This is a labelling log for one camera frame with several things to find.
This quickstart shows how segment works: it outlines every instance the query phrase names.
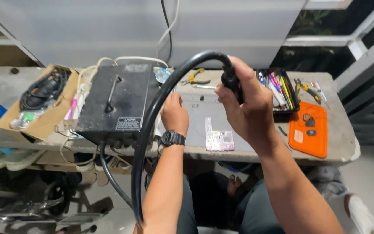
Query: wristwatch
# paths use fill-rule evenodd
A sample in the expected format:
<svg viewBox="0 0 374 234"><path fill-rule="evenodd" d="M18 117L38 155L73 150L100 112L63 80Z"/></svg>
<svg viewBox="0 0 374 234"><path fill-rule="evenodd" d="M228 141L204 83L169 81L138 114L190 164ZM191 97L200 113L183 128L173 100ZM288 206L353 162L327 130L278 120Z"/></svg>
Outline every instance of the wristwatch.
<svg viewBox="0 0 374 234"><path fill-rule="evenodd" d="M183 135L174 132L174 130L168 130L164 132L161 137L161 143L163 146L171 146L173 144L185 145L186 138Z"/></svg>

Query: orange tray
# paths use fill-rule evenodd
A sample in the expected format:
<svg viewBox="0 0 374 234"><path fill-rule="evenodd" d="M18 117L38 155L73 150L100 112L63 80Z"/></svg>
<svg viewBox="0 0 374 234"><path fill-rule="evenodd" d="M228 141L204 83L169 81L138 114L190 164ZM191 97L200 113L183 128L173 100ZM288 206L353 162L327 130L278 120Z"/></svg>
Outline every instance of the orange tray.
<svg viewBox="0 0 374 234"><path fill-rule="evenodd" d="M304 114L310 114L314 120L313 127L306 127ZM307 135L307 130L315 130L315 136ZM290 120L288 143L301 152L324 158L327 156L327 111L318 105L300 102L300 110L292 114Z"/></svg>

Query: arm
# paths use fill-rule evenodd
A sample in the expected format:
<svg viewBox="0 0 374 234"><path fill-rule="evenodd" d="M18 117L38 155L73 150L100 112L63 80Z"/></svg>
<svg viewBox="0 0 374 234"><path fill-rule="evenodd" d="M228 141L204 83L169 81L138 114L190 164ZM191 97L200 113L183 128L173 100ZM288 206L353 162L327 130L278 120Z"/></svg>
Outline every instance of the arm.
<svg viewBox="0 0 374 234"><path fill-rule="evenodd" d="M342 234L336 216L300 170L273 124L273 94L243 61L230 57L245 97L239 105L220 83L215 89L227 120L259 155L269 199L276 218L289 234Z"/></svg>
<svg viewBox="0 0 374 234"><path fill-rule="evenodd" d="M187 135L187 109L179 102L180 94L165 100L161 119L166 130ZM164 148L142 204L146 226L135 226L135 234L175 234L183 194L183 145Z"/></svg>

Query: pliers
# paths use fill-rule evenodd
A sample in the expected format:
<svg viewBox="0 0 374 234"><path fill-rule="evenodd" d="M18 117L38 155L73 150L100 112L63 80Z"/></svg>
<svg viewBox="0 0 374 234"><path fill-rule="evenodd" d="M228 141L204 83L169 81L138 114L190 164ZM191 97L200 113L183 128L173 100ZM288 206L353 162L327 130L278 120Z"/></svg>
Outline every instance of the pliers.
<svg viewBox="0 0 374 234"><path fill-rule="evenodd" d="M200 68L194 74L192 74L190 77L188 77L188 80L182 81L181 84L182 85L186 85L186 84L206 85L206 84L210 83L210 80L200 80L200 81L198 81L198 80L195 79L197 74L203 73L204 71L205 70L203 68Z"/></svg>
<svg viewBox="0 0 374 234"><path fill-rule="evenodd" d="M308 85L302 84L300 79L294 79L294 82L295 82L295 92L297 92L297 96L298 96L298 99L300 101L301 101L301 99L300 99L300 88L303 88L303 90L306 91L307 93L309 93L315 99L315 101L318 104L321 104L321 98L320 98L320 96L317 92L310 89L308 87Z"/></svg>

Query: concrete workbench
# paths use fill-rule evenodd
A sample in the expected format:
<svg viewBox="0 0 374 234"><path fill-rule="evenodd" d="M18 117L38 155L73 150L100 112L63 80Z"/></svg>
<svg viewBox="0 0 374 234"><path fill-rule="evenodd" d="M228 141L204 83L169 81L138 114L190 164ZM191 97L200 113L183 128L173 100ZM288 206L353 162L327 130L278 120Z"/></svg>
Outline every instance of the concrete workbench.
<svg viewBox="0 0 374 234"><path fill-rule="evenodd" d="M41 68L37 67L19 67L19 73L16 75L10 74L11 67L0 67L0 104L5 108L9 108L18 97L25 91L26 87L34 82L36 77L42 72ZM198 80L210 79L209 86L216 86L220 81L221 71L205 71L197 77ZM291 154L299 164L303 165L334 165L340 166L345 163L356 160L360 156L360 146L355 138L353 128L350 124L349 118L341 104L336 91L335 83L328 73L307 73L307 72L288 72L289 78L293 81L294 78L300 78L303 83L309 84L311 81L317 81L327 97L327 102L322 103L327 110L328 121L328 149L327 157L324 159L317 158L297 150L292 150ZM177 92L185 96L187 94L206 95L216 99L212 89L194 88L191 85L177 86ZM300 91L300 97L303 101L315 104L314 99L308 93ZM281 126L283 130L288 132L288 123L275 123L276 129ZM285 142L288 142L287 137L280 133L280 136ZM34 144L28 142L19 142L6 135L0 130L0 147L13 148L28 148L35 150L59 150L60 145L65 140L65 136L53 132L45 141L36 142ZM157 156L157 142L147 150L146 156ZM71 140L66 144L66 148L74 152L93 153L95 145L86 139ZM134 150L130 147L120 149L118 152L124 155L133 155ZM236 162L259 162L259 157L253 151L229 151L229 152L209 152L202 146L185 146L185 157L194 159L206 160L224 160ZM115 154L110 149L106 150L106 154Z"/></svg>

